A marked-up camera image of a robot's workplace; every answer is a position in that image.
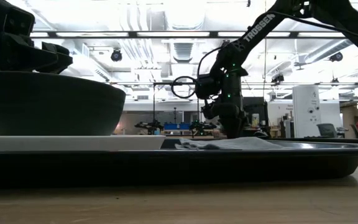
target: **black bowl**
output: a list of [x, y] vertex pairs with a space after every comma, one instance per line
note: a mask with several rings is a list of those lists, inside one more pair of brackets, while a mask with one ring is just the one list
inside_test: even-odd
[[82, 78], [0, 72], [0, 136], [108, 136], [125, 97]]

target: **ceiling duct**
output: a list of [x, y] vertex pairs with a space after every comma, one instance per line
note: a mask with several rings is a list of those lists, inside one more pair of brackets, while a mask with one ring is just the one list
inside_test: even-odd
[[[168, 30], [201, 30], [204, 24], [206, 1], [168, 1], [164, 5]], [[177, 41], [170, 47], [173, 59], [177, 62], [191, 61], [193, 43]]]
[[353, 43], [350, 40], [332, 40], [325, 44], [324, 46], [320, 47], [319, 49], [315, 50], [312, 53], [309, 53], [305, 57], [306, 63], [315, 63], [319, 60], [328, 58], [329, 56], [335, 54], [336, 52], [339, 52], [346, 47], [349, 47], [353, 45]]

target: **ceiling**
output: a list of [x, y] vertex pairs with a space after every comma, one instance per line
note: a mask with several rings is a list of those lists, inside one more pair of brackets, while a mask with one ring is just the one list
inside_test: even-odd
[[[128, 100], [152, 99], [150, 82], [172, 81], [183, 75], [196, 75], [202, 56], [221, 46], [224, 38], [203, 38], [202, 31], [246, 30], [255, 18], [265, 12], [273, 0], [10, 0], [10, 3], [32, 12], [36, 17], [35, 44], [41, 41], [61, 44], [73, 55], [74, 64], [64, 75], [88, 78], [115, 85], [127, 92]], [[358, 10], [358, 0], [351, 1]], [[161, 30], [191, 30], [192, 38], [158, 38]], [[82, 31], [82, 34], [70, 32]], [[149, 39], [109, 39], [112, 31], [154, 31]], [[333, 77], [341, 83], [358, 82], [358, 48], [348, 40], [337, 38], [338, 33], [319, 27], [284, 20], [271, 37], [261, 41], [242, 65], [249, 73], [243, 79], [244, 96], [288, 96], [296, 85], [263, 85], [277, 74], [284, 75], [284, 83], [329, 83]], [[301, 38], [279, 38], [284, 32], [304, 32]], [[61, 34], [58, 38], [43, 33]], [[98, 32], [101, 38], [87, 38]], [[122, 60], [113, 62], [111, 54], [120, 49]], [[331, 62], [327, 58], [340, 51], [344, 58]], [[216, 54], [207, 57], [201, 73], [208, 73]], [[295, 64], [311, 62], [302, 67]], [[358, 86], [321, 85], [323, 99], [354, 98]], [[175, 91], [188, 95], [191, 87], [176, 86]], [[157, 100], [175, 97], [169, 86], [156, 86]]]

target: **desk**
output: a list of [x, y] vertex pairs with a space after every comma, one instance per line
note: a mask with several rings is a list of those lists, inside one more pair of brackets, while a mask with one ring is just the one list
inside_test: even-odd
[[358, 169], [312, 182], [8, 190], [0, 223], [358, 223]]

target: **towel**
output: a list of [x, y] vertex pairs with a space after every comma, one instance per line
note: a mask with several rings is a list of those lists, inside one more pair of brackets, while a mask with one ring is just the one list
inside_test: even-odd
[[177, 149], [283, 149], [279, 146], [257, 137], [244, 137], [236, 139], [222, 139], [212, 141], [193, 141], [191, 139], [179, 139], [181, 144], [176, 144]]

